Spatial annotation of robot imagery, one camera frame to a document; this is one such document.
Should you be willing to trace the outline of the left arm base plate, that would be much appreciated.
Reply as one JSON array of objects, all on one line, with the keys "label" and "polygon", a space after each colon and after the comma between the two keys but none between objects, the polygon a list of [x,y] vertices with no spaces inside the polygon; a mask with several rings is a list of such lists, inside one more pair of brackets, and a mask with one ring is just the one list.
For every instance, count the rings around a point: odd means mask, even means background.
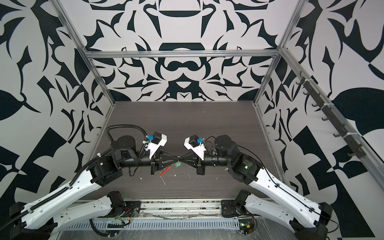
[{"label": "left arm base plate", "polygon": [[119,215],[121,218],[137,217],[141,212],[141,201],[125,201],[126,206],[122,209]]}]

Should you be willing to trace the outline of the large metal keyring red handle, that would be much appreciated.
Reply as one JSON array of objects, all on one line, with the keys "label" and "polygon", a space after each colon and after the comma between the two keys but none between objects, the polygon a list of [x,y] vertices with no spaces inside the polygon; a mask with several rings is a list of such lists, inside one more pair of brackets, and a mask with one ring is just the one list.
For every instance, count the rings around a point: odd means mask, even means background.
[{"label": "large metal keyring red handle", "polygon": [[179,159],[173,160],[173,161],[167,163],[165,168],[163,169],[163,171],[159,174],[159,176],[161,177],[162,175],[164,175],[171,168],[171,166],[177,162],[179,162]]}]

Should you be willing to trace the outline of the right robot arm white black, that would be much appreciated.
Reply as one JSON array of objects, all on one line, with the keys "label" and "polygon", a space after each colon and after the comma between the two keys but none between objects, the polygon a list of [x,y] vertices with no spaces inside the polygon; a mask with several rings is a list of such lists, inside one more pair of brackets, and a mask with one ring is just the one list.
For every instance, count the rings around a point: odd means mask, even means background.
[{"label": "right robot arm white black", "polygon": [[298,240],[326,240],[330,233],[333,208],[327,203],[316,203],[292,190],[277,179],[258,160],[239,150],[227,135],[218,136],[209,152],[205,140],[196,135],[188,137],[184,146],[190,151],[180,161],[205,174],[207,166],[225,166],[238,182],[267,195],[265,201],[249,191],[241,190],[234,204],[238,215],[270,219],[292,231]]}]

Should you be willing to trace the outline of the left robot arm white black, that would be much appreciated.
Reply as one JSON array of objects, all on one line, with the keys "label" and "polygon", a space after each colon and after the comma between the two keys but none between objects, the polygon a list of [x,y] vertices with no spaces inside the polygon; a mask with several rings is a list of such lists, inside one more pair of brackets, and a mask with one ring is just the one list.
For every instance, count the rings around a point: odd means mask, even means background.
[{"label": "left robot arm white black", "polygon": [[1,231],[10,230],[12,240],[48,240],[65,227],[98,217],[118,217],[126,203],[118,191],[79,206],[71,205],[101,189],[123,175],[124,168],[150,167],[151,173],[162,170],[180,157],[163,151],[167,142],[163,134],[147,135],[140,150],[132,136],[110,140],[104,153],[86,163],[65,185],[34,202],[15,203],[10,207],[10,220]]}]

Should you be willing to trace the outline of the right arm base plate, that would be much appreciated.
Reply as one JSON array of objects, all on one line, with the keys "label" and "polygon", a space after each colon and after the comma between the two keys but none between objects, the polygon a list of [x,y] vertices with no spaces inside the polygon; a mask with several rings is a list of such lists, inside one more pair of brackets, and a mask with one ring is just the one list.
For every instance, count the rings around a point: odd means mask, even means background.
[{"label": "right arm base plate", "polygon": [[251,216],[245,208],[245,201],[221,200],[221,215],[224,218]]}]

